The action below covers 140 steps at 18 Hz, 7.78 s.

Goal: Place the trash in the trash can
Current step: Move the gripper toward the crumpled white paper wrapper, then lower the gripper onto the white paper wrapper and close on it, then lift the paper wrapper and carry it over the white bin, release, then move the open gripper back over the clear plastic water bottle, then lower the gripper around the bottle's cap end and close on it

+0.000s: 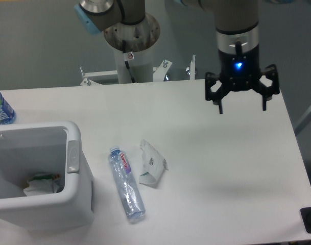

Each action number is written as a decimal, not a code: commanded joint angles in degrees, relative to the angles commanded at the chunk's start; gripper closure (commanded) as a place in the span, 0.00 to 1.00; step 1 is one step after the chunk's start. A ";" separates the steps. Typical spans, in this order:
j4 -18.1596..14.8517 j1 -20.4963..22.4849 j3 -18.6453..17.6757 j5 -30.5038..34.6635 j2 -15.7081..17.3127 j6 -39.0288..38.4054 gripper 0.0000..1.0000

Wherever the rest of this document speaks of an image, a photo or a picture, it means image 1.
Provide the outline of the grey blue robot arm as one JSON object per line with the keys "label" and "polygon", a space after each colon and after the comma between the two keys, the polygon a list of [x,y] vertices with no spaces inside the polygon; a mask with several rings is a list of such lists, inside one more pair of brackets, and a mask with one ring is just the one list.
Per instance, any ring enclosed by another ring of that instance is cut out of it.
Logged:
{"label": "grey blue robot arm", "polygon": [[[220,106],[230,92],[254,90],[265,105],[280,92],[277,68],[259,67],[258,1],[181,1],[214,15],[221,71],[205,74],[205,98]],[[152,61],[145,56],[160,36],[157,20],[144,1],[79,1],[75,13],[92,33],[103,33],[117,54],[120,83],[153,81]]]}

